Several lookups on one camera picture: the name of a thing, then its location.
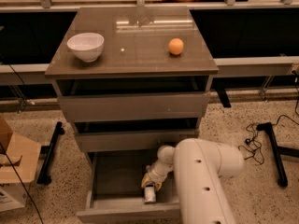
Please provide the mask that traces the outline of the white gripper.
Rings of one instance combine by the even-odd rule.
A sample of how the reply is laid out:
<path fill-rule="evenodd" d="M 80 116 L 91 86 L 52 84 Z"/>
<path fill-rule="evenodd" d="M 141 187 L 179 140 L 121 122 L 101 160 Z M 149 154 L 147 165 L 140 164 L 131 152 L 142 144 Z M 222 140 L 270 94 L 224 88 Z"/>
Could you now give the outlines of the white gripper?
<path fill-rule="evenodd" d="M 158 191 L 162 187 L 162 183 L 166 180 L 170 166 L 162 162 L 156 161 L 152 165 L 147 166 L 147 175 L 144 175 L 141 181 L 141 188 L 144 189 L 151 181 L 155 184 L 155 190 Z"/>

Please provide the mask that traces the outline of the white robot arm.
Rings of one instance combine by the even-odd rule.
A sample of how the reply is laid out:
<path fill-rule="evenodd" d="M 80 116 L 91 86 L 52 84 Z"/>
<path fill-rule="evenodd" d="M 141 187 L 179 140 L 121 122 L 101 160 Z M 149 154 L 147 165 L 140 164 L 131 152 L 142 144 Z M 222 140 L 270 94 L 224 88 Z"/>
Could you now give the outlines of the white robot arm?
<path fill-rule="evenodd" d="M 174 174 L 183 224 L 236 224 L 220 179 L 239 175 L 244 157 L 237 147 L 189 138 L 162 146 L 141 181 L 145 197 Z"/>

